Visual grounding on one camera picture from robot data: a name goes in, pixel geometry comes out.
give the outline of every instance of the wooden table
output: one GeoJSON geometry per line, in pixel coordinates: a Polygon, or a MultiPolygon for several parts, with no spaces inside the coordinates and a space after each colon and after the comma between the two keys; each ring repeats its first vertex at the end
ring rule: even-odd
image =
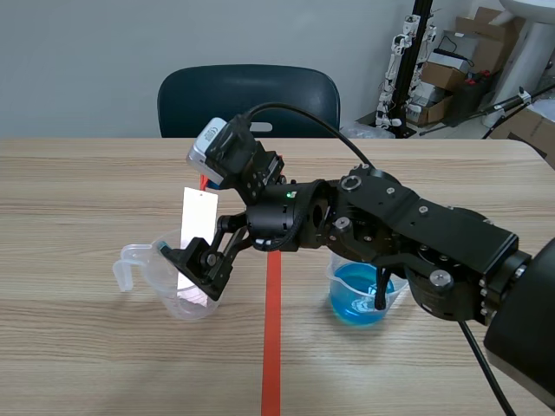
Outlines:
{"type": "MultiPolygon", "coordinates": [[[[266,259],[235,262],[216,314],[170,318],[140,279],[119,292],[122,246],[180,227],[191,140],[0,141],[0,414],[259,415],[266,259]]],[[[338,140],[267,140],[290,179],[338,179],[338,140]]],[[[555,236],[555,172],[504,140],[364,140],[424,198],[481,211],[536,254],[555,236]]],[[[238,212],[223,192],[220,213],[238,212]]],[[[326,302],[328,251],[284,254],[283,415],[501,414],[459,326],[403,294],[371,329],[326,302]]],[[[485,329],[472,325],[481,340],[485,329]]],[[[499,371],[518,414],[551,414],[499,371]]]]}

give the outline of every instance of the measuring cup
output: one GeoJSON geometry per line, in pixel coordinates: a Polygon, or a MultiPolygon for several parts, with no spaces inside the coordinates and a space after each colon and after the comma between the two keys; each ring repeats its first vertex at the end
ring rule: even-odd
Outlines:
{"type": "Polygon", "coordinates": [[[213,313],[219,302],[210,299],[160,254],[158,247],[163,243],[180,247],[181,230],[171,231],[151,244],[131,244],[121,250],[121,259],[112,268],[120,290],[133,289],[132,266],[138,266],[174,317],[193,320],[213,313]]]}
{"type": "Polygon", "coordinates": [[[407,281],[391,275],[386,289],[386,308],[374,308],[376,269],[371,264],[355,263],[331,253],[327,276],[330,279],[331,306],[339,318],[354,325],[380,321],[387,313],[407,281]]]}

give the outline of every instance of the white wall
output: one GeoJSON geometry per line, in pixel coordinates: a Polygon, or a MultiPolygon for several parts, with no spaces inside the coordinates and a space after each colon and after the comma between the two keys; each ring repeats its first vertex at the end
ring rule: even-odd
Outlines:
{"type": "MultiPolygon", "coordinates": [[[[375,109],[412,0],[3,0],[0,137],[158,136],[174,70],[221,63],[316,68],[343,120],[375,109]]],[[[443,29],[469,2],[436,0],[443,29]]]]}

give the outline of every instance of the black office chair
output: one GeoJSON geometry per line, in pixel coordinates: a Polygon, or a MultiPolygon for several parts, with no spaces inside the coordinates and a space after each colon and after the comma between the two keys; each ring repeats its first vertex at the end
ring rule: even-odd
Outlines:
{"type": "MultiPolygon", "coordinates": [[[[276,65],[216,65],[186,68],[169,75],[158,94],[162,137],[196,137],[208,122],[230,120],[251,107],[278,101],[313,113],[339,128],[336,84],[314,69],[276,65]]],[[[316,122],[286,110],[257,114],[253,122],[270,123],[255,137],[331,137],[316,122]]]]}

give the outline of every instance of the red tape line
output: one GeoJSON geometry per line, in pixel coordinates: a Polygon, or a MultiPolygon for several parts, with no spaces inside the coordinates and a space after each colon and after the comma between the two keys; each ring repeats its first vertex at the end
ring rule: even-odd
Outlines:
{"type": "Polygon", "coordinates": [[[262,416],[281,412],[281,252],[268,253],[264,359],[262,362],[262,416]]]}

